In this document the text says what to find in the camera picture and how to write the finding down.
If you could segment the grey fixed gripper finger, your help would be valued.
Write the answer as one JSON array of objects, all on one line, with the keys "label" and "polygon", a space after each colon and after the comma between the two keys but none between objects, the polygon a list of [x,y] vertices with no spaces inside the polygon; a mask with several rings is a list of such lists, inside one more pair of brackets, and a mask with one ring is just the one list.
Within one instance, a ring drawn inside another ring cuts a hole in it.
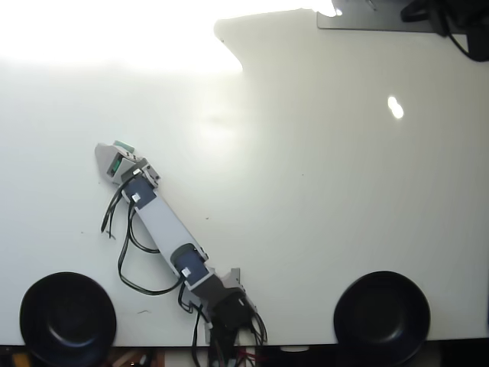
[{"label": "grey fixed gripper finger", "polygon": [[99,173],[107,180],[111,180],[113,174],[110,173],[115,162],[118,149],[114,145],[98,143],[95,147],[95,157]]}]

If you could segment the white moving gripper finger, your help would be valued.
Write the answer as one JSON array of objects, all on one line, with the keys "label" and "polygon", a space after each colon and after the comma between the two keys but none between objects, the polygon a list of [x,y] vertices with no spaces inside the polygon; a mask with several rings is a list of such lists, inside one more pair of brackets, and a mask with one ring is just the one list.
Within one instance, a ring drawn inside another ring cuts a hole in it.
[{"label": "white moving gripper finger", "polygon": [[121,148],[121,156],[123,164],[138,164],[140,161],[145,160],[145,157],[140,155],[135,148]]}]

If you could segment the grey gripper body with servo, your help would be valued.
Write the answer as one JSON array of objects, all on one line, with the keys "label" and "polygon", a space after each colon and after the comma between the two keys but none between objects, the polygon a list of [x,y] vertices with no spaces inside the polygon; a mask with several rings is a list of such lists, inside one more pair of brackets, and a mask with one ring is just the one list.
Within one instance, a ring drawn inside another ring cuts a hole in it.
[{"label": "grey gripper body with servo", "polygon": [[126,171],[129,171],[133,166],[135,166],[135,164],[123,164],[121,162],[121,148],[123,147],[116,148],[118,149],[118,154],[110,171],[110,173],[113,174],[113,177],[109,181],[113,184],[121,184],[123,182],[122,176],[125,174]]}]

